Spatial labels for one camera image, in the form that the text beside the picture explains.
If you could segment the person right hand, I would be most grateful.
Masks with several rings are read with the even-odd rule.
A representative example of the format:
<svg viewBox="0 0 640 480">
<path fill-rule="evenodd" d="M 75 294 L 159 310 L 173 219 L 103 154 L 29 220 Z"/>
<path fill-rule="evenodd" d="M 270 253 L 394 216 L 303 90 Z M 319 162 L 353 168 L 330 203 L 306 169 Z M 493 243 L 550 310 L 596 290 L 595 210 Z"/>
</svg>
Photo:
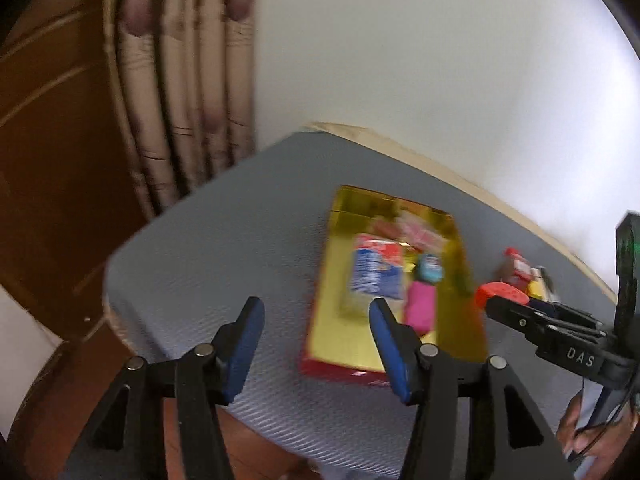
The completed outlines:
<svg viewBox="0 0 640 480">
<path fill-rule="evenodd" d="M 564 453 L 582 452 L 600 432 L 598 428 L 577 432 L 581 408 L 582 395 L 577 393 L 570 399 L 556 433 Z M 584 475 L 585 479 L 601 480 L 605 478 L 620 453 L 623 452 L 625 445 L 638 425 L 638 421 L 639 415 L 626 405 L 622 418 L 616 424 L 609 426 L 602 434 L 602 437 L 587 452 L 588 456 L 594 458 L 594 462 Z"/>
</svg>

